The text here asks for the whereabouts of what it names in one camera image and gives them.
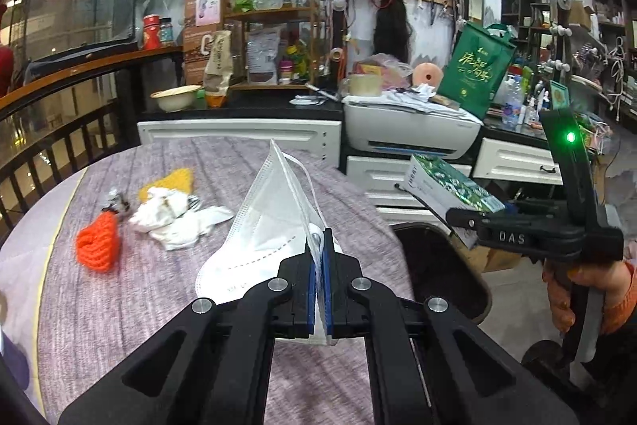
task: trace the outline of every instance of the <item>human hand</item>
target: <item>human hand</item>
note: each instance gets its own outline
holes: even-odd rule
[[[604,310],[622,303],[631,287],[632,272],[624,262],[608,265],[579,265],[569,269],[568,278],[583,287],[594,287],[606,292]],[[575,324],[575,313],[571,310],[571,294],[555,279],[550,263],[545,263],[542,280],[547,284],[553,325],[563,333]]]

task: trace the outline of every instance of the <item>white face mask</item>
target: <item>white face mask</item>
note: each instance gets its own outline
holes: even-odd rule
[[[300,166],[310,181],[316,210],[288,161]],[[326,228],[305,167],[270,141],[270,154],[241,205],[221,249],[203,265],[195,289],[217,304],[242,298],[254,285],[276,276],[282,260],[311,250],[321,278],[321,243]]]

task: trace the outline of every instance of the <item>round table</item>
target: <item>round table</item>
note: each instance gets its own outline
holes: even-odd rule
[[[161,139],[112,155],[84,175],[67,179],[16,226],[0,252],[0,272],[5,272],[0,273],[0,290],[9,307],[5,329],[28,352],[33,351],[32,342],[37,344],[37,363],[34,354],[29,360],[36,368],[39,391],[32,380],[27,393],[34,401],[41,393],[50,423],[195,299],[197,272],[221,247],[232,225],[228,221],[216,226],[191,249],[167,252],[123,223],[120,259],[111,272],[99,274],[76,262],[73,244],[77,232],[99,214],[109,189],[128,194],[135,209],[144,184],[189,167],[203,207],[226,206],[236,212],[269,150],[268,142],[251,139]],[[411,298],[401,246],[364,193],[321,160],[286,151],[309,170],[318,203],[343,252],[360,260],[366,276],[399,297]],[[309,195],[305,175],[293,168]],[[30,272],[20,283],[15,281],[18,268]],[[335,347],[276,342],[265,423],[372,422],[362,339],[341,340]]]

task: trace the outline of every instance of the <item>purple wood-grain tablecloth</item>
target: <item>purple wood-grain tablecloth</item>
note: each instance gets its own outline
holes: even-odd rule
[[[204,207],[236,212],[269,149],[268,142],[248,139],[163,139],[88,168],[53,247],[40,303],[37,355],[47,420],[56,423],[72,400],[195,299],[197,272],[221,247],[232,223],[217,226],[195,247],[174,252],[123,224],[120,260],[112,272],[99,274],[75,261],[74,237],[96,218],[107,191],[124,191],[136,208],[144,184],[189,167]],[[401,246],[365,195],[319,159],[288,152],[310,171],[343,251],[360,260],[366,276],[410,298]],[[297,177],[307,188],[305,176],[297,172]],[[277,341],[265,423],[372,422],[362,339],[335,347]]]

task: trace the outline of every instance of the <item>red canister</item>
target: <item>red canister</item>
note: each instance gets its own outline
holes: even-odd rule
[[[159,15],[146,15],[144,17],[144,49],[159,49],[162,47],[159,40]]]

